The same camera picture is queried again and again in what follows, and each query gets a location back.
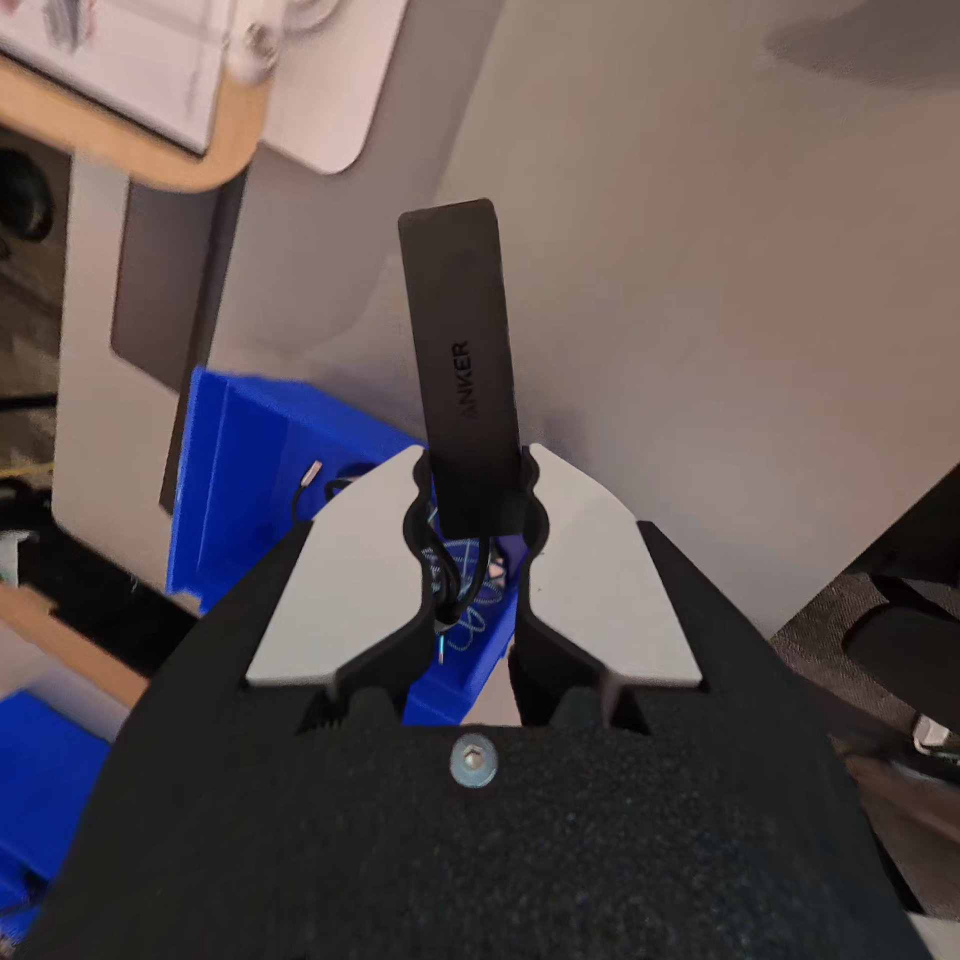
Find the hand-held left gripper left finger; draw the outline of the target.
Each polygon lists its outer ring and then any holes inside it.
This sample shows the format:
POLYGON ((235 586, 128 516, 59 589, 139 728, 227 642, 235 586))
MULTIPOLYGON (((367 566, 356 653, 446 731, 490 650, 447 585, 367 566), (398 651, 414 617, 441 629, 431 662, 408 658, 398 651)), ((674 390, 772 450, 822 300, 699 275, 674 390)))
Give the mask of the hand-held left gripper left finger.
POLYGON ((306 691, 331 719, 373 691, 402 722, 436 648, 431 482, 412 444, 318 511, 246 668, 250 690, 306 691))

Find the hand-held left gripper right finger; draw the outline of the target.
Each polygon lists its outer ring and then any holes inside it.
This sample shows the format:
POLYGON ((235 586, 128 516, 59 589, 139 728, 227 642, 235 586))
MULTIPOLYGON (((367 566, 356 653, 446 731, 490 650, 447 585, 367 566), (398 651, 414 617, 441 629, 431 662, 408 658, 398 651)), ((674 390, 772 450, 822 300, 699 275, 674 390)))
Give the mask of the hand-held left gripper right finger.
POLYGON ((521 455, 527 553, 509 676, 519 723, 549 724, 573 690, 601 723, 638 690, 696 690, 704 676, 634 513, 542 443, 521 455))

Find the blue plastic bin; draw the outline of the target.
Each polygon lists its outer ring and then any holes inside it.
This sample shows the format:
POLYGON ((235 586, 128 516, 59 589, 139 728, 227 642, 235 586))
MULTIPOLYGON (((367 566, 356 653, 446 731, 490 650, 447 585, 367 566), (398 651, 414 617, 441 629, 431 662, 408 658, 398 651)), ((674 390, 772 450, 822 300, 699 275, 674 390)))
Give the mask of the blue plastic bin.
POLYGON ((2 950, 37 918, 110 749, 26 691, 2 700, 2 950))
MULTIPOLYGON (((359 476, 413 445, 399 429, 299 381, 197 367, 191 377, 177 472, 168 594, 210 611, 288 532, 294 492, 314 460, 321 471, 299 502, 311 519, 325 486, 359 476)), ((491 544, 490 571, 471 606, 411 688, 404 722, 465 720, 513 638, 520 535, 491 544)))

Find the black usb hub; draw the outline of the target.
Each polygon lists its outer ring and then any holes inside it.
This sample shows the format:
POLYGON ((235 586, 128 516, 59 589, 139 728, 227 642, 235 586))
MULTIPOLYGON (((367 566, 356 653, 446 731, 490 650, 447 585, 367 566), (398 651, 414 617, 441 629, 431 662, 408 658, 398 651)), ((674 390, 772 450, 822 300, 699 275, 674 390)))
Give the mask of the black usb hub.
POLYGON ((440 529, 449 539, 521 534, 522 453, 495 206, 476 198, 408 211, 398 237, 440 529))

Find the wooden edged table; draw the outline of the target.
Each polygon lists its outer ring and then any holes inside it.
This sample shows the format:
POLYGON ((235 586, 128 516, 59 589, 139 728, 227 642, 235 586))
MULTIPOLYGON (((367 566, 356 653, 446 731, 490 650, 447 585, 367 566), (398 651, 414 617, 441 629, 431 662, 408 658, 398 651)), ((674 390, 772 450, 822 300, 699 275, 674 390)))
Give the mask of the wooden edged table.
POLYGON ((53 609, 47 597, 29 586, 1 584, 4 629, 132 710, 150 681, 54 616, 53 609))

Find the black office chair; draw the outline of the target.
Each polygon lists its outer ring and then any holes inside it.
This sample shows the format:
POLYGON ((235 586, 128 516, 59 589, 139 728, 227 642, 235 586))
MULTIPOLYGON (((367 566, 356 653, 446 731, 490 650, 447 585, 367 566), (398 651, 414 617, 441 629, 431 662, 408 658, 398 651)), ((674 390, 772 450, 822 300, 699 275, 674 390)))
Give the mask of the black office chair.
POLYGON ((883 603, 846 631, 844 653, 914 711, 914 752, 958 769, 958 612, 904 579, 870 574, 869 582, 883 603))

